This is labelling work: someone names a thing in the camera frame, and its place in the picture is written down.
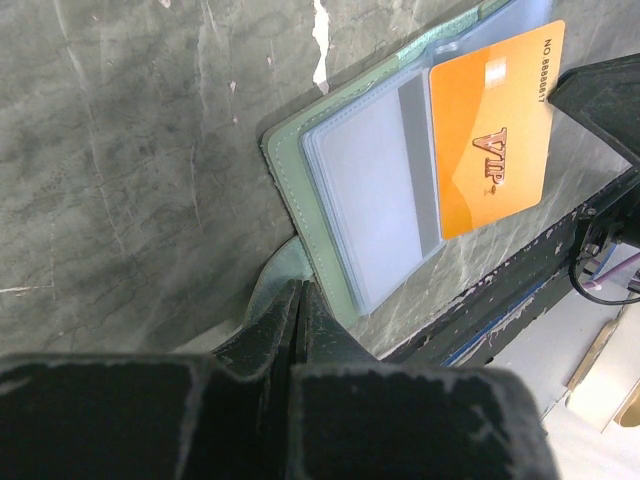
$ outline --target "orange card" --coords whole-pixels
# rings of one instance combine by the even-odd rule
[[[445,239],[540,201],[563,38],[557,21],[431,70]]]

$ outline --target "gray tabletop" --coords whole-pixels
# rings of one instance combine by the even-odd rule
[[[238,325],[294,235],[258,139],[322,95],[318,12],[336,88],[474,3],[318,2],[0,2],[0,353],[167,351]],[[636,0],[554,17],[563,70],[640,50]],[[625,168],[556,114],[540,205],[449,242],[353,333],[387,351]]]

